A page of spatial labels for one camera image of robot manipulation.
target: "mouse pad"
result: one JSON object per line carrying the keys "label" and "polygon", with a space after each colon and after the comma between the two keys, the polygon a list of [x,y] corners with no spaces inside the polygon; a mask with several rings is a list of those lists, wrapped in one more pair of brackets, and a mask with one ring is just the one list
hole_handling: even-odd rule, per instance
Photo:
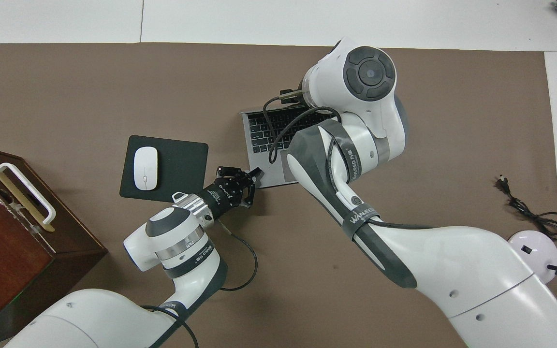
{"label": "mouse pad", "polygon": [[[134,184],[134,154],[138,148],[155,147],[158,152],[156,188],[142,191]],[[208,145],[192,141],[130,136],[119,195],[140,200],[173,202],[172,195],[181,191],[195,193],[203,189]]]}

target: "wire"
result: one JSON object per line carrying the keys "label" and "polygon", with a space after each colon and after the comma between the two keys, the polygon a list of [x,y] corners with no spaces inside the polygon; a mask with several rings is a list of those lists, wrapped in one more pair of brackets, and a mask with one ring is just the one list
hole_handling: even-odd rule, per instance
{"label": "wire", "polygon": [[277,160],[277,154],[279,153],[277,149],[277,144],[281,139],[283,139],[283,136],[285,136],[289,128],[293,127],[296,123],[298,123],[298,121],[300,121],[304,117],[307,117],[312,113],[318,112],[320,110],[326,110],[331,112],[332,116],[336,117],[339,123],[341,122],[341,115],[339,115],[336,110],[334,110],[329,106],[317,106],[315,108],[310,108],[309,110],[306,110],[305,112],[296,116],[296,118],[294,118],[287,126],[285,126],[285,128],[283,128],[283,130],[278,136],[274,137],[274,141],[272,142],[272,146],[270,147],[270,152],[268,152],[268,161],[270,161],[270,163],[274,163]]}
{"label": "wire", "polygon": [[184,326],[184,329],[186,329],[186,331],[188,331],[188,333],[191,335],[192,342],[194,343],[195,348],[199,348],[199,342],[197,342],[197,337],[195,337],[195,334],[192,332],[191,327],[188,326],[188,324],[186,324],[186,322],[181,320],[175,313],[173,313],[172,311],[166,310],[164,308],[161,308],[161,307],[156,307],[156,306],[144,305],[144,306],[140,306],[140,307],[143,308],[143,309],[146,309],[146,310],[162,312],[164,314],[170,315],[171,317],[173,317],[175,319],[175,322],[173,322],[172,326],[170,326],[169,329],[164,333],[164,334],[168,333],[168,336],[167,337],[162,337],[161,336],[156,341],[157,343],[159,343],[158,346],[160,346],[170,335],[172,335],[175,332],[175,330],[177,329],[177,325],[181,325],[181,326]]}
{"label": "wire", "polygon": [[264,114],[264,118],[265,118],[265,122],[268,124],[268,128],[270,128],[270,135],[276,139],[276,130],[274,130],[274,126],[272,126],[272,122],[270,122],[270,117],[268,116],[268,111],[266,110],[268,108],[268,105],[270,105],[270,103],[274,102],[274,101],[278,101],[280,98],[279,97],[274,97],[272,99],[270,99],[269,101],[266,101],[264,104],[264,107],[261,109],[261,111]]}
{"label": "wire", "polygon": [[[338,192],[337,185],[334,183],[334,175],[332,174],[332,150],[334,150],[335,146],[338,147],[338,144],[334,137],[332,137],[332,142],[330,143],[330,146],[328,147],[328,153],[326,154],[327,161],[325,161],[325,170],[328,173],[328,178],[330,179],[334,194]],[[341,154],[341,157],[343,158],[343,163],[347,165],[347,159],[345,159],[345,156],[343,156],[343,152],[339,150],[339,154]]]}
{"label": "wire", "polygon": [[509,205],[519,211],[523,216],[526,216],[532,223],[537,226],[537,229],[544,235],[550,237],[551,240],[557,240],[557,221],[551,218],[544,218],[546,215],[557,215],[557,212],[544,212],[543,214],[534,214],[528,208],[528,205],[524,203],[519,198],[514,197],[511,194],[511,189],[509,188],[509,181],[504,176],[500,175],[499,179],[496,181],[496,186],[509,196]]}
{"label": "wire", "polygon": [[257,268],[259,267],[259,262],[257,261],[257,254],[255,253],[255,251],[252,249],[252,247],[250,246],[249,243],[246,242],[246,240],[243,240],[242,238],[240,238],[239,236],[236,236],[235,234],[233,234],[226,226],[225,223],[223,223],[220,219],[218,219],[220,225],[223,227],[223,229],[225,229],[225,231],[232,236],[233,238],[236,238],[237,240],[239,240],[240,242],[242,242],[242,244],[244,244],[246,247],[248,247],[248,249],[250,250],[250,253],[252,254],[252,258],[255,260],[255,269],[252,271],[252,275],[250,276],[250,278],[248,280],[246,280],[246,282],[244,284],[242,284],[241,286],[238,287],[222,287],[220,290],[223,291],[237,291],[245,286],[247,286],[248,284],[250,284],[250,282],[252,282],[253,279],[255,279],[255,276],[257,275]]}
{"label": "wire", "polygon": [[426,226],[426,225],[411,225],[408,223],[391,223],[391,222],[380,222],[377,220],[367,220],[367,223],[371,223],[372,225],[381,226],[381,227],[389,227],[391,229],[406,229],[406,230],[428,230],[434,229],[435,227]]}
{"label": "wire", "polygon": [[265,121],[268,124],[268,128],[270,129],[270,135],[274,139],[274,141],[272,142],[272,146],[270,147],[270,151],[268,152],[268,161],[270,162],[270,164],[276,162],[276,160],[277,160],[277,156],[279,154],[279,152],[276,148],[277,143],[283,138],[283,136],[285,136],[285,133],[287,133],[287,130],[289,130],[289,128],[293,127],[303,117],[306,117],[306,116],[308,116],[312,113],[315,113],[317,111],[320,111],[320,110],[326,110],[326,111],[331,112],[332,115],[337,118],[339,123],[341,122],[341,115],[339,115],[339,113],[336,110],[334,110],[333,108],[331,108],[329,106],[317,106],[315,108],[310,108],[309,110],[306,110],[305,112],[296,116],[296,118],[293,119],[293,121],[291,121],[287,126],[285,126],[283,131],[277,136],[276,130],[274,129],[274,126],[272,126],[272,122],[270,122],[270,117],[268,116],[267,108],[268,108],[268,105],[270,105],[272,102],[278,101],[279,99],[280,99],[280,97],[274,97],[274,98],[270,99],[269,101],[266,101],[265,104],[264,104],[264,107],[262,108],[262,112],[263,112]]}

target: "white mouse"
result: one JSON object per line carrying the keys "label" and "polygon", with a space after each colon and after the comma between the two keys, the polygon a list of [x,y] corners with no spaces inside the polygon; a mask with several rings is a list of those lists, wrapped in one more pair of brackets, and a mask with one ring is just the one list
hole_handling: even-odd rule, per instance
{"label": "white mouse", "polygon": [[159,182],[159,153],[155,147],[140,147],[134,153],[134,184],[142,191],[156,188]]}

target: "box handle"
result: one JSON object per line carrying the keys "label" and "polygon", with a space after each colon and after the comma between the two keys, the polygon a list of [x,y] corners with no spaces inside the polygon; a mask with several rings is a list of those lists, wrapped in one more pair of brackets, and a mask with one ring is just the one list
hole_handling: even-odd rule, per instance
{"label": "box handle", "polygon": [[18,168],[15,165],[7,162],[0,164],[0,172],[3,172],[4,170],[6,170],[6,168],[11,170],[16,175],[18,180],[20,180],[20,182],[23,183],[25,187],[27,187],[29,192],[31,192],[33,196],[37,198],[40,204],[42,204],[42,206],[46,208],[46,211],[48,212],[48,216],[46,216],[44,221],[42,221],[42,224],[48,225],[49,223],[51,223],[51,221],[53,221],[53,219],[55,218],[55,208],[53,208],[51,203],[49,203],[46,200],[46,198],[42,196],[42,194],[36,189],[36,187],[34,187],[34,185],[31,184],[29,180],[27,180],[27,177],[24,174],[22,174],[22,172],[18,170]]}

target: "wooden box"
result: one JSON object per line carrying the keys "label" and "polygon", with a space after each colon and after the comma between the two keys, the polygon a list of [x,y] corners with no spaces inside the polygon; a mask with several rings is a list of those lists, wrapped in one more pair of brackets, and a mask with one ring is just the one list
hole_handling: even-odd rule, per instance
{"label": "wooden box", "polygon": [[66,295],[106,253],[22,158],[0,152],[0,341]]}

